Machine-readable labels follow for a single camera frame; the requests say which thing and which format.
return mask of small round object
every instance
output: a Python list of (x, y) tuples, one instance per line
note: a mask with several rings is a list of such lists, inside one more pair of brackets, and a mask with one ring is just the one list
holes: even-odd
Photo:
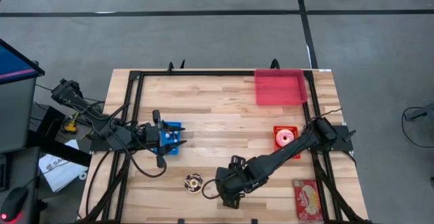
[(294, 140), (294, 133), (288, 129), (283, 129), (277, 132), (276, 142), (280, 147), (283, 147)]
[(189, 193), (199, 193), (201, 191), (203, 179), (199, 173), (188, 175), (184, 181), (184, 187)]
[(87, 178), (87, 173), (86, 173), (86, 172), (82, 172), (82, 173), (79, 175), (79, 179), (80, 179), (80, 180), (86, 180), (86, 178)]

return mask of floor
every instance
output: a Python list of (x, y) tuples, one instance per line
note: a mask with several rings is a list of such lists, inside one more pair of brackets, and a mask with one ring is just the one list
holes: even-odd
[[(347, 124), (357, 129), (355, 158), (370, 219), (432, 223), (434, 150), (410, 144), (400, 119), (406, 107), (434, 100), (434, 0), (304, 0), (304, 6), (302, 21), (298, 14), (143, 16), (299, 10), (298, 0), (0, 0), (0, 38), (40, 62), (46, 76), (39, 84), (53, 88), (62, 78), (75, 79), (86, 96), (101, 100), (115, 68), (163, 68), (184, 59), (191, 68), (264, 68), (277, 58), (282, 68), (332, 69)], [(130, 16), (84, 17), (86, 12)], [(70, 113), (45, 90), (38, 89), (35, 100)], [(434, 146), (429, 123), (423, 118), (406, 130), (417, 143)], [(41, 222), (73, 221), (82, 189), (83, 181), (76, 180), (59, 195), (43, 190), (51, 206)]]

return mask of pink plastic bin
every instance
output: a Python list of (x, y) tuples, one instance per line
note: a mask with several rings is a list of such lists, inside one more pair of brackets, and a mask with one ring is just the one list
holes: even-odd
[(299, 69), (255, 70), (257, 105), (301, 105), (307, 101), (303, 71)]

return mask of wooden tabletop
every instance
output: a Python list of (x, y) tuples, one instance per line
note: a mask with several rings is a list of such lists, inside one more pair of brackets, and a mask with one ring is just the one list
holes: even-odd
[[(113, 71), (105, 113), (112, 113), (123, 104), (129, 72), (129, 69)], [(340, 108), (332, 72), (313, 70), (313, 74), (321, 113)], [(309, 104), (314, 116), (310, 94)], [(305, 125), (302, 106), (256, 105), (253, 76), (148, 76), (144, 79), (139, 122), (151, 121), (154, 109), (160, 110), (165, 121), (182, 122), (186, 128), (182, 138), (188, 142), (180, 147), (178, 156), (165, 157), (167, 171), (157, 179), (143, 176), (130, 166), (122, 223), (175, 223), (179, 218), (186, 223), (249, 223), (251, 219), (258, 219), (259, 223), (300, 222), (292, 182), (315, 179), (309, 152), (303, 152), (301, 159), (291, 159), (276, 170), (266, 185), (241, 200), (238, 210), (224, 207), (220, 198), (207, 200), (200, 193), (188, 193), (184, 179), (188, 174), (199, 173), (208, 181), (214, 178), (217, 167), (227, 167), (232, 155), (248, 159), (271, 153), (273, 126), (297, 126), (302, 132)], [(336, 125), (344, 121), (341, 112), (326, 117)], [(92, 158), (79, 210), (82, 216), (85, 216), (90, 179), (102, 155), (97, 153)], [(354, 162), (340, 152), (332, 152), (330, 156), (338, 190), (359, 216), (367, 218)], [(110, 154), (105, 159), (96, 176), (91, 207), (106, 190), (112, 158)], [(151, 173), (160, 171), (155, 156), (147, 151), (137, 152), (134, 159)], [(207, 187), (206, 192), (215, 194), (215, 185)], [(328, 191), (326, 195), (333, 219)], [(112, 201), (112, 218), (116, 202), (117, 193)]]

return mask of monitor screen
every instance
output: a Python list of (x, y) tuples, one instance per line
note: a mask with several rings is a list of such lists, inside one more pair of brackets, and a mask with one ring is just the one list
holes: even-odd
[(43, 75), (35, 63), (0, 39), (0, 84)]

